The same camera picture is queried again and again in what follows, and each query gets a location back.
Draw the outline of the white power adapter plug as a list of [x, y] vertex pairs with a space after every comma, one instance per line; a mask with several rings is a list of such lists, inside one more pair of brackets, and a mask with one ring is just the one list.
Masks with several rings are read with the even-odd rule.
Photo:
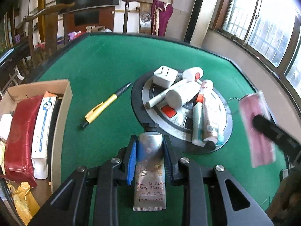
[[162, 65], [153, 74], [153, 84], [164, 89], [169, 88], [176, 80], [178, 71], [168, 66]]

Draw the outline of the white red cream tube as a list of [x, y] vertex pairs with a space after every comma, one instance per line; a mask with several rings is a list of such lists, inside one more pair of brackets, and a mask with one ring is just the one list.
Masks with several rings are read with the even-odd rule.
[[212, 97], [213, 82], [204, 80], [201, 84], [203, 94], [203, 141], [214, 145], [218, 142], [219, 124], [216, 117], [217, 105]]

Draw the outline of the cartoon print clear pouch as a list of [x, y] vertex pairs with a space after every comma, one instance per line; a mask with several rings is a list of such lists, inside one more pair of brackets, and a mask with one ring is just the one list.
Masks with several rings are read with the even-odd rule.
[[273, 163], [276, 160], [274, 143], [258, 131], [253, 124], [254, 117], [257, 115], [271, 120], [263, 92], [260, 90], [242, 97], [238, 101], [238, 109], [249, 144], [252, 167]]

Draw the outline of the white standing air conditioner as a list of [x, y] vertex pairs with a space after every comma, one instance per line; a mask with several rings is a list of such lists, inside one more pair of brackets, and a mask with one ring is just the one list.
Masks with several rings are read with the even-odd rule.
[[201, 47], [210, 26], [217, 0], [195, 0], [184, 42]]

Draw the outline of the white cylinder bottle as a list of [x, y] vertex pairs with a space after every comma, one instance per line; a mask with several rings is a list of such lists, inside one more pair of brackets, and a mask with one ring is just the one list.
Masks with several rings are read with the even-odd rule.
[[200, 91], [201, 85], [198, 82], [188, 82], [167, 92], [165, 99], [173, 109], [179, 109], [192, 100]]

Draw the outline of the yellow gold foil packet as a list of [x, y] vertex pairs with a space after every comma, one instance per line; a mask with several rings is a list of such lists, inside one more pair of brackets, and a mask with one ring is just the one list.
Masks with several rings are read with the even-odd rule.
[[40, 206], [31, 193], [28, 182], [22, 182], [16, 189], [12, 184], [7, 183], [11, 192], [14, 206], [22, 222], [28, 225], [33, 216], [38, 212]]

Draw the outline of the white small box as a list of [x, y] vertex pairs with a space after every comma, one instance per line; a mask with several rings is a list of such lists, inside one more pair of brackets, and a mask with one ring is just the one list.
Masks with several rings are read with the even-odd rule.
[[3, 114], [0, 120], [0, 138], [2, 141], [7, 141], [13, 116], [11, 114]]

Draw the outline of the brown cardboard box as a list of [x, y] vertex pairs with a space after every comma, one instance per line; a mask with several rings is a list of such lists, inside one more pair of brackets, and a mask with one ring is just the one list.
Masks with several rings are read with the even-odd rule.
[[4, 94], [4, 97], [1, 100], [1, 114], [4, 114], [14, 111], [18, 102], [29, 97], [42, 95], [46, 91], [61, 96], [62, 102], [58, 111], [52, 142], [52, 157], [50, 160], [49, 175], [51, 184], [49, 184], [47, 180], [38, 180], [38, 186], [31, 189], [33, 197], [40, 206], [42, 206], [61, 185], [61, 155], [63, 136], [68, 110], [72, 100], [70, 81], [64, 79], [12, 86], [7, 89], [7, 92]]

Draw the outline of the yellow black pen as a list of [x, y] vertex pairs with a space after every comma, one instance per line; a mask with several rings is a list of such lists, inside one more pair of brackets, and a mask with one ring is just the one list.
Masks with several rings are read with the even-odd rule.
[[89, 124], [91, 124], [100, 114], [110, 106], [114, 101], [116, 101], [122, 94], [124, 94], [131, 86], [132, 82], [129, 82], [122, 86], [120, 89], [115, 91], [108, 99], [101, 102], [94, 108], [92, 108], [86, 115], [85, 120], [81, 123], [81, 127], [85, 129]]

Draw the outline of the wooden chair with purple cloth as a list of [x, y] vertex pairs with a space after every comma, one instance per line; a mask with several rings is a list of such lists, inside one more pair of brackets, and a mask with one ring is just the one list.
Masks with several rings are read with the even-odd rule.
[[138, 18], [138, 33], [151, 35], [151, 6], [153, 0], [122, 0], [125, 2], [125, 13], [123, 21], [123, 33], [127, 33], [129, 4], [136, 2], [140, 4]]

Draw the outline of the white red small bottle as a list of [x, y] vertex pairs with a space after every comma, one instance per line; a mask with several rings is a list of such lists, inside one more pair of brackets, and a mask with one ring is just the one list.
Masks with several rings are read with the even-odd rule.
[[197, 81], [204, 75], [204, 71], [200, 67], [193, 67], [183, 71], [182, 79], [187, 81]]

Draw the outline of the L'Occitane hand cream tube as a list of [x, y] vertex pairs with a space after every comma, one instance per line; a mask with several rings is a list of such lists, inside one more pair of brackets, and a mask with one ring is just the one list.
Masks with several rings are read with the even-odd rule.
[[158, 124], [142, 126], [144, 132], [138, 136], [137, 143], [133, 210], [162, 211], [166, 209], [163, 135], [157, 132]]

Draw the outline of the teal white tube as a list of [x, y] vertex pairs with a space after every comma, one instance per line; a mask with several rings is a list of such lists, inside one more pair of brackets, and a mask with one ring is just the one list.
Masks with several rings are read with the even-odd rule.
[[192, 144], [199, 146], [199, 147], [205, 147], [206, 145], [213, 146], [213, 149], [215, 149], [216, 146], [221, 146], [224, 144], [224, 131], [222, 126], [222, 115], [221, 111], [219, 109], [219, 106], [217, 105], [217, 111], [216, 111], [216, 117], [219, 124], [219, 132], [218, 132], [218, 142], [216, 145], [213, 143], [207, 142], [205, 143], [203, 141], [202, 135], [203, 135], [203, 102], [197, 102], [193, 107], [193, 124], [192, 124]]

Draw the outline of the red glossy pouch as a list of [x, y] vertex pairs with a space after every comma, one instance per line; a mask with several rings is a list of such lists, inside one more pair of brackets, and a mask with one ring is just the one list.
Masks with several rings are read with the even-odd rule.
[[31, 160], [35, 123], [43, 95], [16, 102], [6, 96], [1, 100], [1, 114], [14, 111], [4, 154], [3, 178], [36, 187]]

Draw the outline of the white blue toothpaste box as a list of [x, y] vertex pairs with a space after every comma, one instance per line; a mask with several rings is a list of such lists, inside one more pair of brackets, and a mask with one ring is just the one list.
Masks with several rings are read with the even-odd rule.
[[45, 180], [48, 178], [47, 147], [49, 139], [49, 129], [52, 120], [57, 95], [45, 92], [34, 128], [32, 142], [31, 160], [34, 168], [34, 178]]

